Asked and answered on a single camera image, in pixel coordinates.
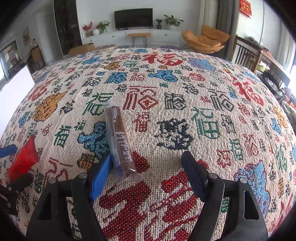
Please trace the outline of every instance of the packaged snack bar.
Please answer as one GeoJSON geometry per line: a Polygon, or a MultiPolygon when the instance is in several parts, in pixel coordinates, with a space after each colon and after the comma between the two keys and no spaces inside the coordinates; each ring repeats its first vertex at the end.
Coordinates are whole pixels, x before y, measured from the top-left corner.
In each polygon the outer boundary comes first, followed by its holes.
{"type": "Polygon", "coordinates": [[[113,102],[106,102],[104,111],[117,184],[128,178],[140,179],[142,175],[137,173],[133,151],[120,107],[113,102]]]}

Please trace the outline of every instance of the white cabinet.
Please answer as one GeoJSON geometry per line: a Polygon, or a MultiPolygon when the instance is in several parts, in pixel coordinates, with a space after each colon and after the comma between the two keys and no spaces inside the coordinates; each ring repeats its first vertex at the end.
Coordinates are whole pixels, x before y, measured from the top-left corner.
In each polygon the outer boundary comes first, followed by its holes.
{"type": "MultiPolygon", "coordinates": [[[[112,33],[103,33],[98,36],[84,38],[82,39],[82,43],[93,43],[95,47],[111,44],[115,44],[117,46],[131,45],[132,40],[127,37],[127,35],[138,33],[151,33],[151,37],[147,37],[148,46],[173,45],[178,47],[180,45],[180,32],[160,29],[131,29],[112,33]]],[[[143,45],[142,37],[136,38],[136,46],[137,45],[143,45]]]]}
{"type": "Polygon", "coordinates": [[[152,41],[178,44],[180,43],[180,32],[170,30],[154,31],[152,41]]]}

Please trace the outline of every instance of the potted plant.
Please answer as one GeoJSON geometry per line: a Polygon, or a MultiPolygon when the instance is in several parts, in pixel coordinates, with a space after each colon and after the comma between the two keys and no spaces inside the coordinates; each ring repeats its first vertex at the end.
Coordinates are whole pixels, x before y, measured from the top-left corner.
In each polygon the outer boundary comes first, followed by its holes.
{"type": "Polygon", "coordinates": [[[161,23],[163,22],[163,20],[162,19],[156,19],[156,22],[157,22],[157,29],[161,29],[161,23]]]}
{"type": "Polygon", "coordinates": [[[105,32],[107,32],[106,27],[108,27],[109,24],[110,24],[110,22],[108,22],[108,21],[101,21],[101,22],[99,22],[99,24],[96,26],[96,28],[98,28],[98,29],[100,30],[100,34],[101,34],[101,33],[105,33],[105,32]]]}
{"type": "Polygon", "coordinates": [[[176,27],[180,26],[180,24],[184,23],[183,20],[179,19],[179,18],[174,18],[174,16],[172,15],[171,17],[167,16],[164,14],[165,18],[165,22],[168,26],[169,30],[176,30],[176,27]]]}

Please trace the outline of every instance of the dark door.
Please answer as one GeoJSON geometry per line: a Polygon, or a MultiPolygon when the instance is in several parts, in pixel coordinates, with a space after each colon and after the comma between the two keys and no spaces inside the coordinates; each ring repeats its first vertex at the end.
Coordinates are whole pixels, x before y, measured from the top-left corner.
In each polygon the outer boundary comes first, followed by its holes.
{"type": "Polygon", "coordinates": [[[77,19],[76,1],[54,0],[54,15],[63,55],[82,45],[77,19]]]}

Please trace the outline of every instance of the tablecloth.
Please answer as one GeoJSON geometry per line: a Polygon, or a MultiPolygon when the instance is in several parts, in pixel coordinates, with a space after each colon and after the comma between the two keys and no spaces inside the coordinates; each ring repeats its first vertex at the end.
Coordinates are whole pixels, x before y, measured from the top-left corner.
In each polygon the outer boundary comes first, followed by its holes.
{"type": "MultiPolygon", "coordinates": [[[[34,181],[18,196],[15,224],[25,234],[51,177],[72,179],[108,149],[102,104],[122,108],[143,179],[116,185],[112,172],[94,210],[111,240],[186,240],[202,208],[180,157],[223,179],[245,177],[271,233],[295,201],[296,138],[271,92],[248,69],[231,62],[170,49],[93,51],[33,74],[37,83],[15,111],[0,147],[18,151],[35,135],[39,162],[34,181]]],[[[15,155],[0,160],[0,181],[15,155]]],[[[72,230],[81,239],[71,198],[72,230]]],[[[214,238],[221,235],[223,200],[214,238]]]]}

